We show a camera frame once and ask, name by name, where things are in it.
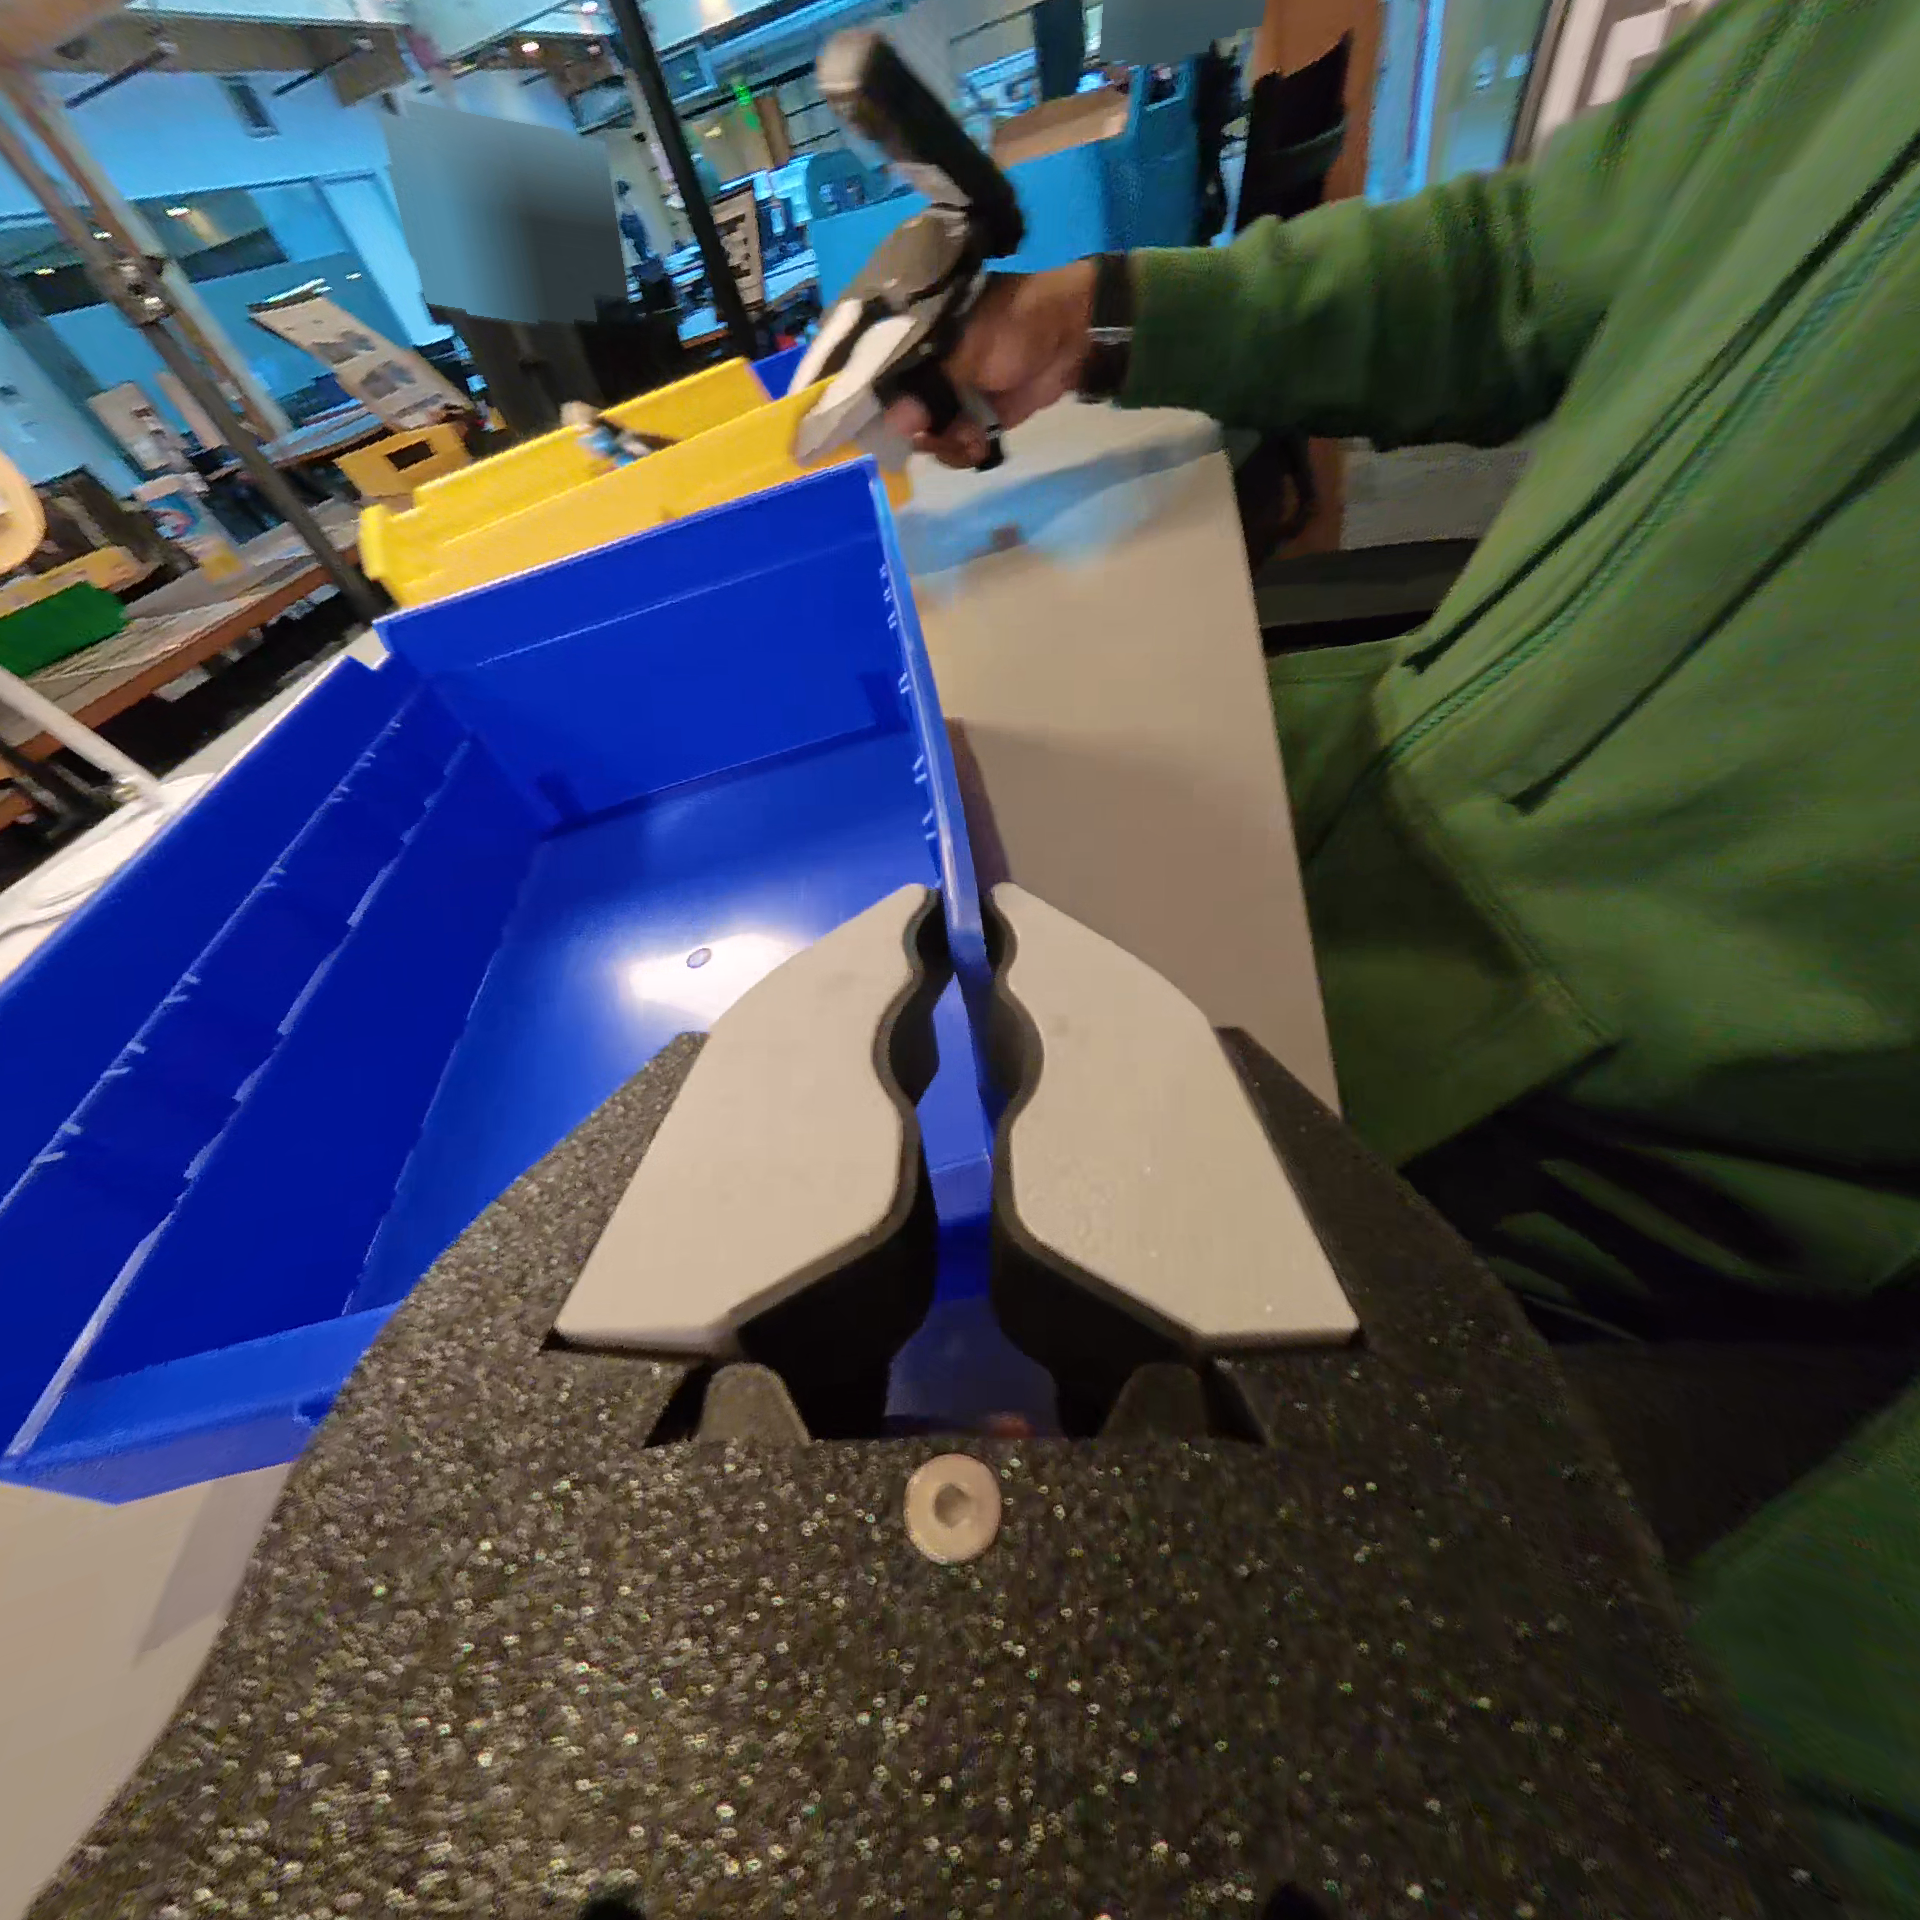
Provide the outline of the small yellow bin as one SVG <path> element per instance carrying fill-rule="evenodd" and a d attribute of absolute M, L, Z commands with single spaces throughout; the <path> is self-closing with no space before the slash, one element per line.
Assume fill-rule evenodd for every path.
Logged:
<path fill-rule="evenodd" d="M 462 428 L 438 421 L 348 451 L 333 463 L 364 502 L 405 507 L 425 484 L 473 463 L 473 454 Z"/>

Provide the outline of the instruction sheet stand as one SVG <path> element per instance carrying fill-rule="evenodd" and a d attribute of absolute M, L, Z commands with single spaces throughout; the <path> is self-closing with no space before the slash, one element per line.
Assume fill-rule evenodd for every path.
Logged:
<path fill-rule="evenodd" d="M 318 359 L 344 391 L 390 431 L 453 425 L 475 414 L 473 398 L 398 345 L 372 321 L 331 299 L 323 280 L 306 280 L 248 309 L 254 324 Z"/>

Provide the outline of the yellow storage bin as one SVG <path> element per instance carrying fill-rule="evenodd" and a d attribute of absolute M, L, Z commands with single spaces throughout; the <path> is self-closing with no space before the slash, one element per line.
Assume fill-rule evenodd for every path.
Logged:
<path fill-rule="evenodd" d="M 361 568 L 398 607 L 418 607 L 854 459 L 854 443 L 794 459 L 816 400 L 788 391 L 798 360 L 729 359 L 611 407 L 606 430 L 569 423 L 427 483 L 403 512 L 368 504 Z M 629 461 L 606 431 L 664 445 Z"/>

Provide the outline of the black wristwatch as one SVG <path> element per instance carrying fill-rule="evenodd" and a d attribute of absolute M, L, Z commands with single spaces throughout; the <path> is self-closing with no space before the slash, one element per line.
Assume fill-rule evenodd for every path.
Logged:
<path fill-rule="evenodd" d="M 1128 252 L 1107 252 L 1096 255 L 1092 265 L 1086 353 L 1075 379 L 1075 391 L 1086 403 L 1112 403 L 1123 392 L 1133 359 L 1133 255 Z"/>

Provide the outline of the person's right hand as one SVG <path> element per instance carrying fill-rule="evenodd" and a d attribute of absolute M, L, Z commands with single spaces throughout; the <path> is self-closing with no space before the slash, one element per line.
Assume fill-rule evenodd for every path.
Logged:
<path fill-rule="evenodd" d="M 1098 295 L 1098 255 L 1061 270 L 988 277 L 944 357 L 944 374 L 962 400 L 947 428 L 929 425 L 917 398 L 900 398 L 889 423 L 914 451 L 950 468 L 977 468 L 993 453 L 993 416 L 1002 431 L 1065 400 L 1089 360 Z"/>

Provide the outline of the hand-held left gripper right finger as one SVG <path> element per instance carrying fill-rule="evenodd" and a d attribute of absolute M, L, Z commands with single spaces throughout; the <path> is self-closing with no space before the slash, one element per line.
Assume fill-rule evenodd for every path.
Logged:
<path fill-rule="evenodd" d="M 1360 1316 L 1202 1007 L 1021 885 L 988 904 L 993 1309 L 1098 1433 L 1148 1367 L 1344 1350 Z"/>

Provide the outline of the blue partition panel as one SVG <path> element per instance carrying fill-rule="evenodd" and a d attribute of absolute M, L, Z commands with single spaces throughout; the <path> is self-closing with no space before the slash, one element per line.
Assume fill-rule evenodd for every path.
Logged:
<path fill-rule="evenodd" d="M 1202 222 L 1202 64 L 1130 67 L 1075 99 L 1096 157 L 1096 248 L 1187 248 Z"/>

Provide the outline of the wooden workbench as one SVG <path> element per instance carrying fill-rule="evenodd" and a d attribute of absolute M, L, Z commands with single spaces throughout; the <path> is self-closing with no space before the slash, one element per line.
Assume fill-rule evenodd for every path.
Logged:
<path fill-rule="evenodd" d="M 273 560 L 186 599 L 188 583 L 132 603 L 120 630 L 25 676 L 41 704 L 150 777 L 234 745 L 309 691 L 368 635 L 312 560 Z"/>

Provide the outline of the green box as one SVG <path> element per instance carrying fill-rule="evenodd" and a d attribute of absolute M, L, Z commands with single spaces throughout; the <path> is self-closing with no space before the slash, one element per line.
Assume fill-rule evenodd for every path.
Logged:
<path fill-rule="evenodd" d="M 2 669 L 28 681 L 41 669 L 101 645 L 129 623 L 124 601 L 75 580 L 2 611 Z"/>

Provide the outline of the black metal pole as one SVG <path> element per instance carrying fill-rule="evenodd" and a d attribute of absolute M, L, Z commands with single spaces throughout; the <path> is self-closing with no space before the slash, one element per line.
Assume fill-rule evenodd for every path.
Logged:
<path fill-rule="evenodd" d="M 689 227 L 702 252 L 712 303 L 728 329 L 728 337 L 739 357 L 755 359 L 758 335 L 753 312 L 739 291 L 728 244 L 714 219 L 712 196 L 699 181 L 694 157 L 691 152 L 678 111 L 669 99 L 666 73 L 658 61 L 654 37 L 643 16 L 640 3 L 609 3 L 614 20 L 614 31 L 622 46 L 622 59 L 632 70 L 632 80 L 640 89 L 648 121 L 660 140 L 668 168 L 689 215 Z"/>

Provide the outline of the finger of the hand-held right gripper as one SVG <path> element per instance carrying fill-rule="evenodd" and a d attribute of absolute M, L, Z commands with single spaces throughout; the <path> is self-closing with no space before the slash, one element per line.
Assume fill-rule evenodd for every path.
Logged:
<path fill-rule="evenodd" d="M 922 342 L 922 321 L 884 295 L 845 296 L 824 315 L 794 379 L 806 405 L 790 438 L 801 467 L 819 467 L 853 445 L 882 416 L 881 383 Z"/>

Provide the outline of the white desk lamp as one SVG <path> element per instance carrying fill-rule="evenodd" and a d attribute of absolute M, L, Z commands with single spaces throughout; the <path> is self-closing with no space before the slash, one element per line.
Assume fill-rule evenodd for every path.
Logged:
<path fill-rule="evenodd" d="M 102 774 L 109 800 L 102 820 L 86 828 L 78 843 L 5 889 L 2 942 L 5 959 L 13 967 L 19 949 L 41 944 L 59 924 L 78 915 L 173 817 L 195 807 L 218 777 L 150 774 L 78 716 L 12 671 L 2 671 L 2 699 L 5 710 L 25 725 L 34 725 L 58 747 L 78 755 L 94 772 Z"/>

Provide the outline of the black office chair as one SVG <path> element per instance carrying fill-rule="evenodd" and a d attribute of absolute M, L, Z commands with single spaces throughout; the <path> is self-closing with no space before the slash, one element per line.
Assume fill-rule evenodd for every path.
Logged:
<path fill-rule="evenodd" d="M 1354 37 L 1297 70 L 1256 81 L 1238 175 L 1234 231 L 1259 219 L 1292 222 L 1318 208 L 1346 137 Z"/>

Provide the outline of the cardboard box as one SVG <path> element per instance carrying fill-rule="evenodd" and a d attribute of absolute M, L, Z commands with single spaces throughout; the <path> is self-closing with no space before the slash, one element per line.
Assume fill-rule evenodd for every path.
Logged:
<path fill-rule="evenodd" d="M 1121 137 L 1130 128 L 1133 105 L 1131 75 L 1123 73 L 1121 80 L 1123 84 L 1100 84 L 1002 118 L 993 129 L 990 155 L 1005 172 L 1027 160 Z"/>

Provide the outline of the grey metal pole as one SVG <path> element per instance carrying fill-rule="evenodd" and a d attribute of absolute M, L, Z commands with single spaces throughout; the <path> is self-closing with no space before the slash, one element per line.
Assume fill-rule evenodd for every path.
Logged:
<path fill-rule="evenodd" d="M 289 428 L 282 407 L 211 318 L 182 267 L 154 248 L 150 231 L 116 196 L 33 70 L 5 61 L 2 94 L 2 152 L 12 174 L 78 252 L 102 299 L 218 425 L 257 492 L 297 533 L 348 607 L 372 623 L 387 597 L 337 545 L 306 496 L 273 456 L 273 443 Z"/>

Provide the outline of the blue storage bin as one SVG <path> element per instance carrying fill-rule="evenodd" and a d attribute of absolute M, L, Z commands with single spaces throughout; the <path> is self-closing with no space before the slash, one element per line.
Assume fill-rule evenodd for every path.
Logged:
<path fill-rule="evenodd" d="M 394 614 L 5 981 L 5 1484 L 296 1457 L 427 1265 L 678 1036 L 907 883 L 982 1220 L 960 781 L 877 470 Z"/>

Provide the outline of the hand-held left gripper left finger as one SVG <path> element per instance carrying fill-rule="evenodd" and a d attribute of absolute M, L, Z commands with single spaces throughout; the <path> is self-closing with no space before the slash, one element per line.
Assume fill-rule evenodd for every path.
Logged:
<path fill-rule="evenodd" d="M 918 1103 L 944 907 L 910 883 L 712 1029 L 552 1327 L 558 1348 L 774 1374 L 819 1436 L 875 1436 L 932 1308 Z"/>

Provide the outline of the person in green sweater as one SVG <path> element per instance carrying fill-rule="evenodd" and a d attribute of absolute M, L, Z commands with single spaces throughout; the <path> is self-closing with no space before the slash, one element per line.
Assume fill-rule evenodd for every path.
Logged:
<path fill-rule="evenodd" d="M 1520 484 L 1268 671 L 1337 1083 L 1553 1327 L 1889 1364 L 1691 1587 L 1915 1916 L 1915 5 L 1712 5 L 1569 137 L 1649 215 Z"/>

